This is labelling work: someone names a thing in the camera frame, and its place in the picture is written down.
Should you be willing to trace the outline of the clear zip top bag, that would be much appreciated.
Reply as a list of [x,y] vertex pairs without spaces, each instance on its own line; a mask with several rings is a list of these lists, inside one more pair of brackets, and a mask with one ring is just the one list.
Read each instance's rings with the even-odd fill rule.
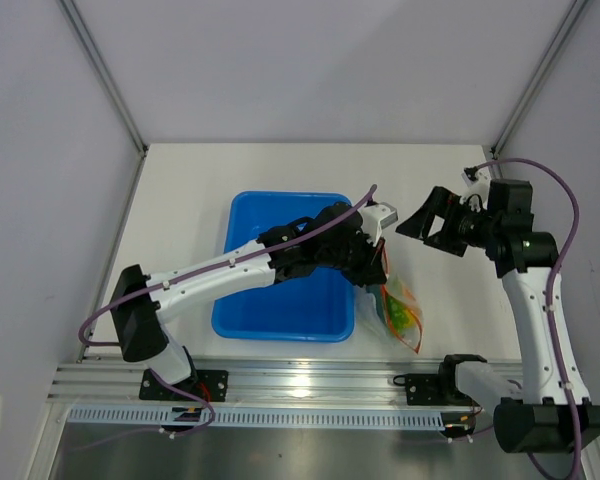
[[424,332],[422,309],[398,271],[391,266],[386,246],[382,246],[381,265],[386,282],[356,288],[356,319],[385,345],[401,345],[419,354]]

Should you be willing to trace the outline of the green grape bunch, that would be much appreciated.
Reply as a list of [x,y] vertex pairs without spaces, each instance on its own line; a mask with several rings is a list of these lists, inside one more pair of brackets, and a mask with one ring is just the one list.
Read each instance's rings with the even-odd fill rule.
[[408,329],[414,328],[415,319],[405,309],[405,306],[395,297],[388,296],[386,299],[388,322],[392,328],[402,335]]

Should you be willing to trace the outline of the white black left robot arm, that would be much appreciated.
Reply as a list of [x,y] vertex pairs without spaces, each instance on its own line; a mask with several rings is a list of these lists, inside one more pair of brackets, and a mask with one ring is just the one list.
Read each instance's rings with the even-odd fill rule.
[[368,201],[360,208],[336,202],[314,217],[275,226],[210,261],[171,274],[123,269],[111,297],[111,316],[122,358],[144,364],[177,400],[189,398],[197,373],[187,350],[166,324],[197,303],[336,270],[352,285],[381,285],[385,227],[398,219],[394,207]]

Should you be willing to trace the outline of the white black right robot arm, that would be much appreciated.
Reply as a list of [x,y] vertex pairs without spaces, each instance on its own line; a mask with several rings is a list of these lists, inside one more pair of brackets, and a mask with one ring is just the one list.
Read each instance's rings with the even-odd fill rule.
[[445,356],[436,389],[448,403],[474,401],[493,419],[506,453],[575,453],[600,436],[592,403],[571,350],[561,306],[558,249],[533,229],[533,189],[525,181],[490,182],[485,207],[436,186],[397,233],[456,256],[484,250],[495,265],[516,326],[523,383],[516,386],[479,355]]

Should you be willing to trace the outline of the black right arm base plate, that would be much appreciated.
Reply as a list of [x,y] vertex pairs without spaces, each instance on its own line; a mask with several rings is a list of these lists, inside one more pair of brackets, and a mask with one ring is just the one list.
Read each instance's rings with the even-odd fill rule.
[[410,406],[465,406],[466,399],[455,391],[439,374],[410,373],[392,379],[396,387],[405,391]]

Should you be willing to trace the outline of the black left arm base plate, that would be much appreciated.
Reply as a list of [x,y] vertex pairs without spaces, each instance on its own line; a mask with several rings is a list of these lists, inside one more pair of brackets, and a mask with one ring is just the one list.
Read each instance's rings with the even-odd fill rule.
[[228,390],[229,372],[226,370],[198,370],[196,379],[185,379],[171,387],[165,387],[147,369],[139,389],[139,399],[145,401],[185,401],[189,397],[175,392],[181,390],[208,402],[224,402]]

